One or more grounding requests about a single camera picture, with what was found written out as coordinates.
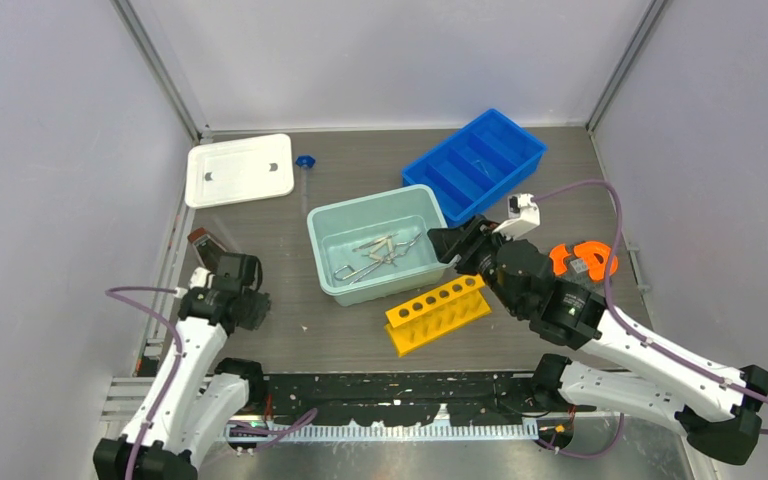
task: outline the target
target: gray table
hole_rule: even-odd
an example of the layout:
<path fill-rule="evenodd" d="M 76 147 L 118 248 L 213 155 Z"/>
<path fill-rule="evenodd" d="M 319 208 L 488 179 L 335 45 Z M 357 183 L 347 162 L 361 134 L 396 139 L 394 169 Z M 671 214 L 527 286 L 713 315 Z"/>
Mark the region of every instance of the gray table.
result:
<path fill-rule="evenodd" d="M 530 130 L 549 147 L 538 171 L 515 191 L 541 193 L 602 173 L 582 128 Z M 317 159 L 309 172 L 309 208 L 401 186 L 402 167 L 452 133 L 451 130 L 317 132 L 292 134 L 294 155 Z M 230 138 L 217 138 L 217 141 Z M 399 358 L 384 331 L 384 311 L 426 289 L 341 307 L 319 288 L 306 216 L 297 188 L 288 196 L 199 210 L 195 227 L 206 227 L 229 247 L 263 261 L 263 290 L 272 311 L 256 332 L 233 335 L 217 358 L 259 361 L 267 372 L 376 372 L 533 369 L 547 352 L 568 354 L 593 366 L 610 366 L 540 340 L 508 316 L 491 292 L 493 313 Z M 486 216 L 507 218 L 499 202 Z M 610 244 L 615 228 L 606 192 L 589 187 L 541 205 L 543 224 L 528 239 L 544 251 L 559 243 L 598 240 Z M 181 284 L 196 266 L 192 251 Z M 453 272 L 444 280 L 453 278 Z M 614 276 L 618 304 L 644 325 L 648 316 L 626 252 Z"/>

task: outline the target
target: blue cap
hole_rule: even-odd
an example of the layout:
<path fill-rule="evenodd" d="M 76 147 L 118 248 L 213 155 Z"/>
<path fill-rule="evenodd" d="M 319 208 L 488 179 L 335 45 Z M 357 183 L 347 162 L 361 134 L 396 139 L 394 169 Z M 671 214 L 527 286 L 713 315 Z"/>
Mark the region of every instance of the blue cap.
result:
<path fill-rule="evenodd" d="M 302 168 L 311 168 L 314 163 L 316 163 L 316 159 L 310 155 L 299 155 L 299 158 L 296 159 L 296 165 Z"/>

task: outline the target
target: light green plastic bin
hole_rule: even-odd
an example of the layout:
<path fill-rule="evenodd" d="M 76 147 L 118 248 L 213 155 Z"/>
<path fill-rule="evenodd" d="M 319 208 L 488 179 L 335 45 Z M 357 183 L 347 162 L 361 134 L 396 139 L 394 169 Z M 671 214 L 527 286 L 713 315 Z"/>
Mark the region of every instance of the light green plastic bin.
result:
<path fill-rule="evenodd" d="M 319 285 L 346 307 L 439 282 L 446 265 L 437 261 L 426 232 L 429 228 L 445 226 L 437 198 L 425 185 L 316 208 L 307 216 L 307 229 Z M 350 284 L 353 278 L 343 281 L 335 278 L 334 271 L 343 265 L 359 270 L 372 262 L 362 256 L 369 249 L 353 252 L 353 248 L 396 232 L 394 243 L 409 241 L 422 233 L 407 255 L 396 259 L 396 266 L 381 265 L 354 285 Z M 384 247 L 378 253 L 386 252 Z"/>

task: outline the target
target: white plastic lid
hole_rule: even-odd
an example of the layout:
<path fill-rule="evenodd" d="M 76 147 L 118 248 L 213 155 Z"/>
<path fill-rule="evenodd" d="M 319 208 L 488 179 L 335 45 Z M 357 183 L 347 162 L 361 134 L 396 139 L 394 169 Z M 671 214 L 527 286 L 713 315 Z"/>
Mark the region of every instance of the white plastic lid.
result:
<path fill-rule="evenodd" d="M 187 158 L 192 208 L 280 197 L 293 191 L 293 152 L 283 133 L 199 145 Z"/>

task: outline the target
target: blue object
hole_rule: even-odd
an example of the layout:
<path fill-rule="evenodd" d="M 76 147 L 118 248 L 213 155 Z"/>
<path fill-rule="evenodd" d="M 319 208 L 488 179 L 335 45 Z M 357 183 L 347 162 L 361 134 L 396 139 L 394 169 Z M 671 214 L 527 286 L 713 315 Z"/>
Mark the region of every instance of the blue object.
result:
<path fill-rule="evenodd" d="M 429 228 L 445 227 L 445 223 L 434 193 L 425 185 L 311 210 L 307 229 L 320 287 L 345 307 L 439 282 L 447 266 L 437 261 L 425 233 Z M 370 249 L 354 249 L 391 234 L 396 250 L 404 247 L 395 244 L 417 238 L 416 244 L 395 265 L 381 265 L 355 284 L 351 283 L 354 279 L 339 280 L 334 276 L 345 265 L 360 270 L 372 263 L 371 258 L 363 255 Z M 383 255 L 388 249 L 389 246 L 384 247 L 378 253 Z"/>
<path fill-rule="evenodd" d="M 302 168 L 311 168 L 314 163 L 316 163 L 316 159 L 310 155 L 299 155 L 298 158 L 296 158 L 296 165 Z"/>
<path fill-rule="evenodd" d="M 544 152 L 543 142 L 491 108 L 405 167 L 402 183 L 431 187 L 455 227 L 534 173 Z"/>

